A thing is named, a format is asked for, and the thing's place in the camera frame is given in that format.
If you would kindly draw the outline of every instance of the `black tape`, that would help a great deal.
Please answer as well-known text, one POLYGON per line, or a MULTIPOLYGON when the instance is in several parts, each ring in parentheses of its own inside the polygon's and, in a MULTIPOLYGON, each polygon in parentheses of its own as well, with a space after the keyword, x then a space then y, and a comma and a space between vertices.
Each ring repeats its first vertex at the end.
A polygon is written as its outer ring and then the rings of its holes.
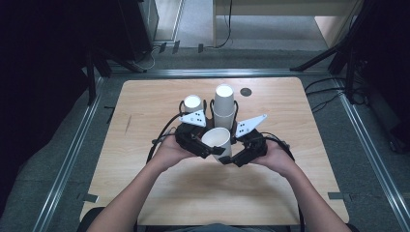
POLYGON ((163 53, 165 51, 165 49, 166 49, 166 43, 161 44, 159 53, 163 53))
POLYGON ((331 200, 344 200, 344 201, 352 201, 349 193, 342 193, 342 192, 328 192, 329 199, 331 200))
POLYGON ((204 51, 204 43, 200 43, 198 46, 198 53, 201 53, 202 51, 204 51))
POLYGON ((93 194, 83 194, 80 193, 77 197, 77 199, 81 200, 81 201, 86 201, 86 202, 92 202, 92 203, 96 203, 99 200, 99 197, 97 195, 93 195, 93 194))
POLYGON ((178 52, 179 43, 180 43, 180 41, 175 42, 175 44, 174 44, 174 49, 172 50, 172 54, 175 54, 175 53, 178 52))

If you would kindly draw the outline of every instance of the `white cup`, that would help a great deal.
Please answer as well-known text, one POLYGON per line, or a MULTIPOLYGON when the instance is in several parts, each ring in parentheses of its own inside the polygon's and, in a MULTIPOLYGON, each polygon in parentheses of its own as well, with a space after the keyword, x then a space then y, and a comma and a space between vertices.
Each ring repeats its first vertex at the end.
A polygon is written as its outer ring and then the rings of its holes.
POLYGON ((235 108, 227 116, 221 116, 214 111, 214 128, 225 128, 229 131, 232 129, 233 120, 235 118, 235 108))
POLYGON ((227 116, 234 110, 233 88, 227 84, 217 87, 215 93, 214 112, 220 116, 227 116))
POLYGON ((225 151, 221 155, 213 155, 217 161, 222 157, 232 157, 232 148, 230 144, 230 132, 225 128, 214 128, 208 130, 201 141, 210 147, 221 147, 225 151))
POLYGON ((189 95, 184 99, 185 112, 193 113, 202 109, 201 98, 197 95, 189 95))

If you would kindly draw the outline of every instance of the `human hand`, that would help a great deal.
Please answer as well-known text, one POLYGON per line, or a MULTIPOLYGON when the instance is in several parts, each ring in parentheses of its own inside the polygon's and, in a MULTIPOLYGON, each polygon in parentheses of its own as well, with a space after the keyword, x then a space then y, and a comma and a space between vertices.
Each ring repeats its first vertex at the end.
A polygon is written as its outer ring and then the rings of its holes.
POLYGON ((266 156, 258 157, 251 163, 266 166, 281 176, 286 177, 286 174, 296 166, 295 161, 280 148, 277 142, 267 140, 266 144, 268 146, 266 156))
POLYGON ((150 162, 159 164, 162 171, 166 171, 169 167, 174 166, 181 160, 193 157, 196 157, 196 155, 183 149, 177 143, 175 135, 168 135, 161 143, 150 162))

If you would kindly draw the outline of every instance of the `person's left hand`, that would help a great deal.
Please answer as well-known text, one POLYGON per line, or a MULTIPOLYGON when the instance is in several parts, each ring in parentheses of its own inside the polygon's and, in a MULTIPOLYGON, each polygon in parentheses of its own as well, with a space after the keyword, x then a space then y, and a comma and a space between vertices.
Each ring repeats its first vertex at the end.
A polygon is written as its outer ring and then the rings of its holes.
POLYGON ((169 135, 161 143, 159 149, 150 160, 161 165, 163 171, 174 166, 186 158, 196 157, 193 153, 183 149, 175 140, 175 135, 169 135))

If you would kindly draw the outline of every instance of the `black mount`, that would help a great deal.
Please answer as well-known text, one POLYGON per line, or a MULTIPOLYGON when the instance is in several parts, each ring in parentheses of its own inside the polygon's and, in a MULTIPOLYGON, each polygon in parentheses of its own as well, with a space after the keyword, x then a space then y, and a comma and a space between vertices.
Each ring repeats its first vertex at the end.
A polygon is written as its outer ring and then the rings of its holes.
POLYGON ((334 59, 328 67, 328 71, 330 74, 339 74, 343 67, 347 64, 345 95, 346 98, 353 103, 353 80, 355 65, 358 60, 357 49, 360 46, 359 43, 361 42, 361 37, 364 34, 364 27, 368 24, 368 21, 370 20, 369 16, 374 11, 376 5, 377 1, 365 0, 363 2, 361 12, 347 35, 341 40, 340 43, 305 62, 303 65, 290 68, 289 70, 292 72, 303 72, 311 66, 335 54, 334 59))

